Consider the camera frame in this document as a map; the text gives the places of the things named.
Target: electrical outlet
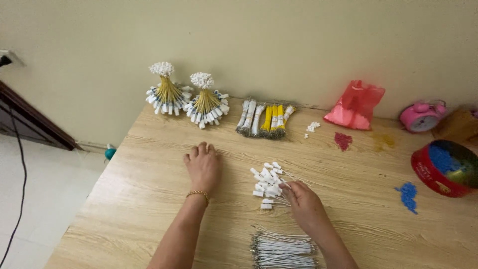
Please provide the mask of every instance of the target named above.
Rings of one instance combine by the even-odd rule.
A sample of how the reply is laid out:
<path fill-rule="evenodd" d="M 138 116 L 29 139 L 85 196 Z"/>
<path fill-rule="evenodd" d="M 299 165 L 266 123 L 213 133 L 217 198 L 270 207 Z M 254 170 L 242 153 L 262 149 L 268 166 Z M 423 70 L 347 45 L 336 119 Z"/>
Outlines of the electrical outlet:
<path fill-rule="evenodd" d="M 0 57 L 6 56 L 12 61 L 12 66 L 23 67 L 25 64 L 18 58 L 18 56 L 11 50 L 8 49 L 0 49 Z"/>

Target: blue plastic pellets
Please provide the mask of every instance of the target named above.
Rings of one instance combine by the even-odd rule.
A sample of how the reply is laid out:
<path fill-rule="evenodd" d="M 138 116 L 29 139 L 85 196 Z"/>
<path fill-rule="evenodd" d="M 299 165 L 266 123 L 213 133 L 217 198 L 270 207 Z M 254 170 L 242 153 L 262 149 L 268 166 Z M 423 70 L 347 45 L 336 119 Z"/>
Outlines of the blue plastic pellets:
<path fill-rule="evenodd" d="M 444 175 L 461 168 L 458 160 L 451 157 L 450 153 L 439 146 L 431 145 L 428 149 L 428 155 L 433 165 Z"/>
<path fill-rule="evenodd" d="M 413 200 L 415 198 L 415 195 L 417 194 L 417 188 L 415 187 L 415 185 L 413 185 L 411 182 L 407 182 L 403 184 L 401 188 L 395 189 L 402 193 L 402 202 L 408 208 L 408 210 L 412 211 L 415 214 L 418 214 L 417 211 L 415 211 L 417 203 L 415 202 L 415 200 Z"/>

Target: tiled floor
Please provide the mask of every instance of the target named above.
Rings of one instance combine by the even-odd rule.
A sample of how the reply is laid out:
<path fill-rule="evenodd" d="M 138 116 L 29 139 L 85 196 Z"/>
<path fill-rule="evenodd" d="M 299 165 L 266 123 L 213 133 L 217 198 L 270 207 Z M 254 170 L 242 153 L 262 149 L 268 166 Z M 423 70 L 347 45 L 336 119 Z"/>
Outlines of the tiled floor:
<path fill-rule="evenodd" d="M 1 269 L 42 269 L 106 166 L 102 154 L 22 143 L 23 217 Z M 18 220 L 22 184 L 17 140 L 0 135 L 0 259 Z"/>

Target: gold bracelet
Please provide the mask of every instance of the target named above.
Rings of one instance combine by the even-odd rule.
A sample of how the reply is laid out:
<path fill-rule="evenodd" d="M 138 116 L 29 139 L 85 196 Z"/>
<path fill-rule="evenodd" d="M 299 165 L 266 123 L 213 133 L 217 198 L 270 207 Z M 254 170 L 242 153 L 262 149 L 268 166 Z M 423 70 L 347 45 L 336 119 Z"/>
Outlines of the gold bracelet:
<path fill-rule="evenodd" d="M 205 191 L 191 191 L 186 195 L 186 198 L 188 198 L 189 195 L 191 195 L 191 194 L 202 194 L 202 195 L 204 195 L 204 197 L 206 198 L 206 207 L 209 205 L 209 196 L 207 195 L 207 193 Z"/>

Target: pink alarm clock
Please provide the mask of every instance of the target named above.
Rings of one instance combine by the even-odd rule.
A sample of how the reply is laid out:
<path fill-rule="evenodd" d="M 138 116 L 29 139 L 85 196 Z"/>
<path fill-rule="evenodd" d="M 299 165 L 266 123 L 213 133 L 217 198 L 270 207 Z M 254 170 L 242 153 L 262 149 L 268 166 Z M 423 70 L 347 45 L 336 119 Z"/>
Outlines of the pink alarm clock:
<path fill-rule="evenodd" d="M 445 112 L 446 103 L 444 101 L 433 105 L 416 102 L 403 110 L 400 114 L 400 121 L 410 132 L 425 132 L 433 129 L 443 118 Z"/>

